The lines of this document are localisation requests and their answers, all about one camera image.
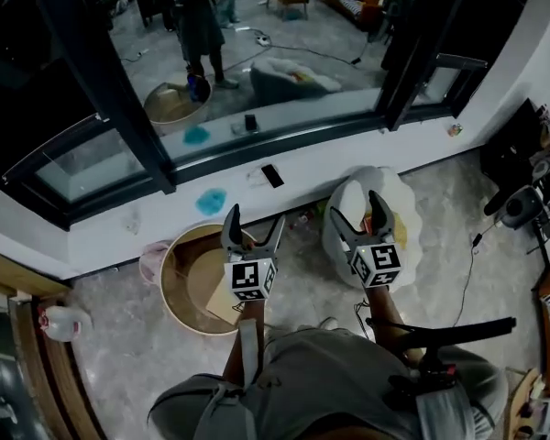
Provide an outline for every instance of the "person's arm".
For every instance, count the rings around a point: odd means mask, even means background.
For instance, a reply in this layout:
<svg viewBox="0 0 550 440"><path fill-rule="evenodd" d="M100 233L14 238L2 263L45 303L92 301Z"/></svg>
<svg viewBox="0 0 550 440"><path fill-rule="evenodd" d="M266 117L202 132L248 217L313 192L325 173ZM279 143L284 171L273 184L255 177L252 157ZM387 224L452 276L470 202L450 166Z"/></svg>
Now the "person's arm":
<svg viewBox="0 0 550 440"><path fill-rule="evenodd" d="M265 344L265 302L246 302L240 321L245 319L254 319L257 322L257 341L258 341L258 370L256 376L263 369L263 347ZM242 365L242 346L240 344L240 331L236 333L235 344L230 351L230 357L226 362L224 373L222 375L226 381L238 386L245 384L245 370Z"/></svg>
<svg viewBox="0 0 550 440"><path fill-rule="evenodd" d="M403 325L402 316L391 298L389 287L374 287L372 289L366 289L365 293L367 294L371 317ZM400 354L397 349L397 339L406 334L407 331L399 327L385 324L374 324L373 332L375 333L375 341L377 344L386 348L397 357L403 358L404 354ZM405 352L405 356L410 365L416 366L422 358L423 353L420 349L410 349Z"/></svg>

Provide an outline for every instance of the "white wall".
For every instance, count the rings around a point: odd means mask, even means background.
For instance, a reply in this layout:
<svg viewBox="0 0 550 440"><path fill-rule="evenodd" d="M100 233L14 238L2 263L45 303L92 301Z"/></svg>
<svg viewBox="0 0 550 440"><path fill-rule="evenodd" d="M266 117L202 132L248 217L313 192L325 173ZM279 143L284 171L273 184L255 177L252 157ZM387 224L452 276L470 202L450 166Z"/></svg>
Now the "white wall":
<svg viewBox="0 0 550 440"><path fill-rule="evenodd" d="M0 252L62 278L114 265L138 257L148 243L222 221L234 203L241 204L243 222L256 220L328 195L357 166L390 165L405 171L481 145L496 126L491 119L512 104L520 87L529 83L530 90L547 100L549 81L550 0L529 0L505 49L459 118L464 130L458 137L446 133L453 119L437 119L402 126L395 133L374 131L325 142L217 172L168 196L158 192L143 197L84 220L69 234L0 192ZM277 190L248 180L268 162L285 181ZM227 198L220 215L208 219L194 202L211 187L226 189Z"/></svg>

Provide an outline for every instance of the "smartphone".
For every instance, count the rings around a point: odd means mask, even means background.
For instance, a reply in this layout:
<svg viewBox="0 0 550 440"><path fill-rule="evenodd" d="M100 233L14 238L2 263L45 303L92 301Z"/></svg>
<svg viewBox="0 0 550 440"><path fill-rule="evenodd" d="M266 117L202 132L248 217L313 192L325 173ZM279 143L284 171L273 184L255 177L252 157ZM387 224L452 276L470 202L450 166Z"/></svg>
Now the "smartphone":
<svg viewBox="0 0 550 440"><path fill-rule="evenodd" d="M263 174L269 180L273 189L283 185L283 179L273 165L263 166L260 170L263 171Z"/></svg>

